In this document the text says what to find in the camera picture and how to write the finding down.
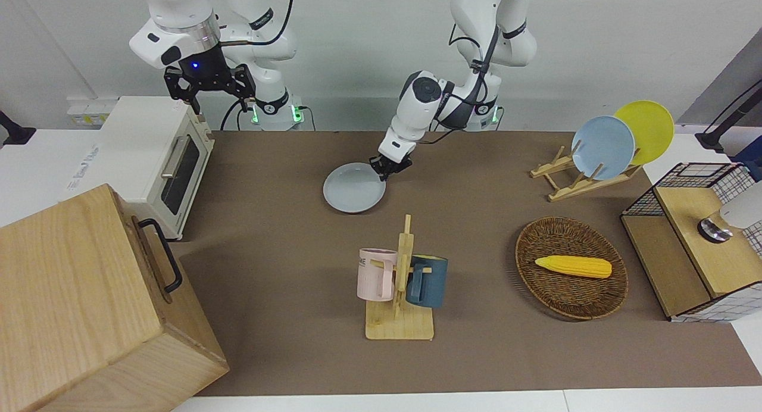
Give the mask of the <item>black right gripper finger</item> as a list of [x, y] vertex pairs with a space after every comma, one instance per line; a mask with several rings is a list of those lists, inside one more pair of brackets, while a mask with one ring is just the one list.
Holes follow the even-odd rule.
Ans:
[[166, 67], [164, 69], [164, 83], [171, 98], [190, 106], [197, 116], [202, 114], [201, 106], [196, 98], [201, 90], [198, 84], [187, 81], [187, 77], [183, 75], [180, 68]]
[[245, 113], [249, 110], [249, 100], [256, 97], [255, 79], [247, 64], [239, 64], [235, 68], [229, 68], [229, 73], [234, 82], [232, 95], [237, 98], [237, 105]]

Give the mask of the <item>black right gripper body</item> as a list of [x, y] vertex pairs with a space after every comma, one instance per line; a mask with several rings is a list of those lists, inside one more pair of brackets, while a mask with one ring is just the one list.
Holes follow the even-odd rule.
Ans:
[[194, 56], [179, 61], [182, 71], [180, 89], [185, 94], [219, 91], [236, 93], [231, 68], [223, 58], [202, 58]]

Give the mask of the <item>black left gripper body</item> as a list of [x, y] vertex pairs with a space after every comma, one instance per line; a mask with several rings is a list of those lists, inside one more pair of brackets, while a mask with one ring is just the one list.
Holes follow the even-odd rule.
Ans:
[[414, 142], [404, 140], [383, 140], [379, 145], [379, 154], [369, 159], [371, 168], [376, 173], [400, 173], [412, 166], [411, 152]]

